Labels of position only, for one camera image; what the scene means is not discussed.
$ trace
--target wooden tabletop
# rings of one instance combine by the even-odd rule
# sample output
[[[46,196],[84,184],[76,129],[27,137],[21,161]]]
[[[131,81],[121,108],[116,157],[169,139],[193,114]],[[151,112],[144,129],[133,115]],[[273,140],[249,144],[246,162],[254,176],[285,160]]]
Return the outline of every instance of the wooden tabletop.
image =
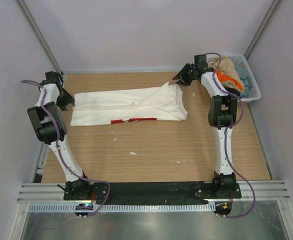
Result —
[[[76,93],[160,87],[175,72],[69,74],[65,89]],[[90,179],[109,182],[211,181],[216,141],[208,123],[210,95],[198,82],[181,86],[184,121],[139,121],[99,126],[70,126],[72,109],[63,112],[73,155]],[[269,180],[259,139],[245,105],[232,133],[234,167],[249,180]],[[42,183],[64,183],[62,168],[49,151]]]

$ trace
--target teal cloth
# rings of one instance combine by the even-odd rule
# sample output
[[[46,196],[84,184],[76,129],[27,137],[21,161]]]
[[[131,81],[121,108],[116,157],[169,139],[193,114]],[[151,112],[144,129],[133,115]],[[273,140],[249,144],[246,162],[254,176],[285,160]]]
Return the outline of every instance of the teal cloth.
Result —
[[[241,98],[249,98],[249,92],[252,88],[252,81],[249,74],[242,68],[238,63],[234,63],[234,68],[237,71],[239,78],[242,80],[244,84],[244,93],[241,93]]]

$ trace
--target white plastic basket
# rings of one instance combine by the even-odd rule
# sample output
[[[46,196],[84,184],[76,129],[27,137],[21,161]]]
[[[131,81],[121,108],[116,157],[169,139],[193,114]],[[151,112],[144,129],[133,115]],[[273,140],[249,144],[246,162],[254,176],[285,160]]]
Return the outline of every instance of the white plastic basket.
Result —
[[[243,55],[224,55],[229,57],[234,63],[238,63],[241,68],[243,68],[251,77],[251,83],[252,83],[252,88],[249,91],[249,96],[250,97],[243,97],[241,100],[245,103],[251,102],[253,100],[258,100],[261,98],[261,92],[258,87],[257,81],[255,79],[255,76],[253,76],[253,73],[249,67],[249,64],[246,60],[246,58]],[[217,55],[207,55],[206,56],[206,61],[208,63],[212,62],[214,59],[218,58]]]

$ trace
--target gray wall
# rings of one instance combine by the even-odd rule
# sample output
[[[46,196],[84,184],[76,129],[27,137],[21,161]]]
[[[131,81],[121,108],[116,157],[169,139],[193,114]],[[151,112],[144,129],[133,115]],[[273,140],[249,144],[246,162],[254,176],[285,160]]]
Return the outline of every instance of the gray wall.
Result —
[[[180,69],[244,54],[271,0],[25,0],[63,71]]]
[[[274,177],[293,200],[293,0],[284,0],[249,59],[262,98],[250,107]]]
[[[21,80],[41,81],[53,70],[14,0],[0,1],[0,240],[7,240],[21,184],[31,180],[39,142],[27,108],[39,91]]]

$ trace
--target white cloth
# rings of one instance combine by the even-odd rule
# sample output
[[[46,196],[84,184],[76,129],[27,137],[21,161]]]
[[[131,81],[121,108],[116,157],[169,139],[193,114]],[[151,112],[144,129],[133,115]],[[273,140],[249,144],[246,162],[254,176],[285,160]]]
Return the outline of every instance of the white cloth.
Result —
[[[161,87],[77,93],[71,126],[144,118],[185,120],[188,112],[183,107],[182,94],[177,84],[168,82]]]

